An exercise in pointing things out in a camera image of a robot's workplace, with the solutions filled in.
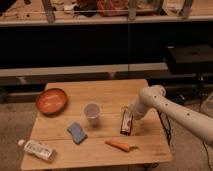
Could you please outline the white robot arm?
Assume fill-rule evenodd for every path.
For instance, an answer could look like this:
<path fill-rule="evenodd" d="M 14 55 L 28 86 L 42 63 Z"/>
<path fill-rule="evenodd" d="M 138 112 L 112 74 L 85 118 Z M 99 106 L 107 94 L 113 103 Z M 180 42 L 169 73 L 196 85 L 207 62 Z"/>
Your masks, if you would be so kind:
<path fill-rule="evenodd" d="M 213 118 L 168 100 L 166 90 L 161 85 L 141 88 L 136 100 L 127 106 L 127 111 L 139 120 L 151 108 L 166 114 L 213 148 Z"/>

